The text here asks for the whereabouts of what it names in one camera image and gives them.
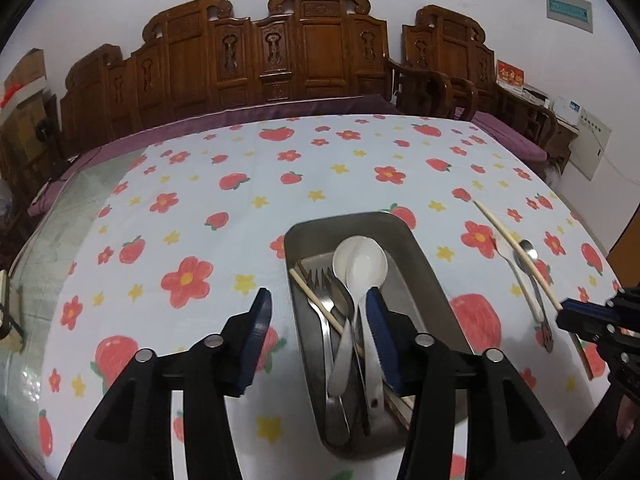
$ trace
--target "wooden chopstick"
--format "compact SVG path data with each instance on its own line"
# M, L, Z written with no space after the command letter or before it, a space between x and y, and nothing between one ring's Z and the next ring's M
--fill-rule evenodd
M529 267L529 270L533 274L533 277L540 284L540 287L542 287L542 290L545 291L546 296L551 301L551 304L554 306L554 309L556 310L556 312L560 312L562 310L562 305L560 305L560 302L558 301L558 297L551 290L551 287L549 287L548 283L546 282L542 274L540 274L540 271L538 270L538 268L533 264L533 262L531 261L531 258L529 258L529 255L522 249L522 247L520 247L520 245L513 238L513 236L511 236L511 233L508 231L508 229L502 224L502 222L500 222L484 205L479 203L478 200L473 200L473 202L474 204L476 204L476 207L482 212L482 214L486 216L488 221L494 225L494 227L498 230L498 232L502 236L504 236L505 240L509 242L509 245L513 248L514 251L516 251L516 253L524 262L524 264L527 267ZM584 368L584 371L587 373L587 378L591 381L593 379L593 372L591 371L591 365L589 364L587 355L584 353L584 348L582 348L582 345L580 344L580 340L578 339L577 335L570 333L570 336L571 336L571 341L574 343L575 350L578 352L578 355L580 356L580 361L582 361L582 367Z

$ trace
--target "white wall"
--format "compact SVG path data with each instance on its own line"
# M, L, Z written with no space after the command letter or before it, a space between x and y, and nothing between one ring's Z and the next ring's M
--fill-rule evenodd
M0 53L0 79L30 48L44 49L54 92L65 92L69 67L103 43L119 44L124 56L142 44L142 28L155 13L188 0L36 0ZM236 16L266 15L268 0L231 0ZM472 16L484 27L496 56L524 69L530 84L578 100L613 134L607 156L640 180L640 54L605 0L593 3L594 33L545 17L545 0L370 0L371 13L388 21L391 55L400 53L403 23L415 11L438 4ZM592 182L571 165L561 192L585 217L606 248L612 246L640 202L640 189L603 161Z

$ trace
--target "tablecloth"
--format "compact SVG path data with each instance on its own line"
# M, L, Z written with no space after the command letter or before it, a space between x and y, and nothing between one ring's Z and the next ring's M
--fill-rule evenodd
M607 388L587 381L567 335L548 354L482 201L533 242L561 298L604 302L618 283L558 197L470 123L407 116L325 116L238 124L159 142L114 188L69 269L47 343L40 399L46 466L56 475L108 386L138 348L180 351L273 294L271 332L254 384L227 409L244 478L388 479L401 452L366 462L332 455L306 392L284 265L294 224L387 210L403 219L436 272L472 348L504 350L562 437ZM546 302L552 316L552 307ZM172 446L185 478L179 394ZM466 422L452 478L463 476Z

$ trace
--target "metal tray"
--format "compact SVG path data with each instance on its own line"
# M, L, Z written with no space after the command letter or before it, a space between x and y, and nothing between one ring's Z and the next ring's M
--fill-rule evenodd
M331 267L338 244L354 235L373 238L388 257L388 277L381 288L391 310L407 314L419 332L429 332L449 348L471 353L449 301L444 295L433 269L407 225L385 212L358 213L311 220L294 225L284 238L287 268L300 260L306 270ZM306 295L289 277L289 288L296 319L296 329L305 365L306 383L316 418L320 438L331 452L344 458L366 459L386 454L404 446L406 430L395 416L385 413L385 420L365 436L359 420L355 366L352 366L350 387L342 396L350 422L351 439L344 447L332 447L326 442L324 421L324 359L318 315L309 307ZM334 355L338 335L332 330ZM466 418L466 398L456 398L456 421Z

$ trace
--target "metal bolt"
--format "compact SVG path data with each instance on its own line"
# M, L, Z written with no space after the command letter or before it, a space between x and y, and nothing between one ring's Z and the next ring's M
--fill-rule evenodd
M415 342L417 342L420 346L429 347L436 341L431 334L418 334L415 337Z
M149 348L143 348L136 352L136 361L139 363L146 363L154 356L154 353Z
M492 361L494 363L499 363L500 361L502 361L504 354L500 352L497 348L489 348L486 351L486 357L487 359L489 359L489 361Z
M225 340L220 334L211 334L204 340L204 345L209 348L215 348L222 345L223 342L225 342Z

